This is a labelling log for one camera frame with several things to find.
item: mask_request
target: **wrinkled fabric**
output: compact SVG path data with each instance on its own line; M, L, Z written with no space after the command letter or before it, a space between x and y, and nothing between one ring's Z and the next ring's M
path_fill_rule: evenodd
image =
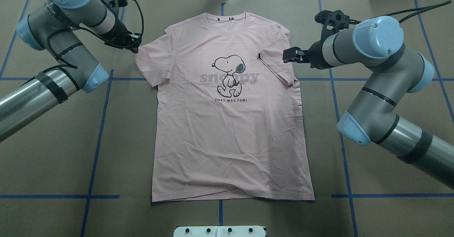
M153 202L314 199L289 35L252 13L204 13L139 48L158 86Z

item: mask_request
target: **folded sleeve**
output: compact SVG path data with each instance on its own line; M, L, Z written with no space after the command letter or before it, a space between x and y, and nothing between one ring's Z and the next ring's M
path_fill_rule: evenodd
M134 60L142 75L155 87L171 78L177 55L177 38L172 27L155 41L139 47Z
M281 26L277 39L259 53L261 62L285 85L293 85L295 80L292 63L285 64L282 60L282 53L290 48L289 37L290 31Z

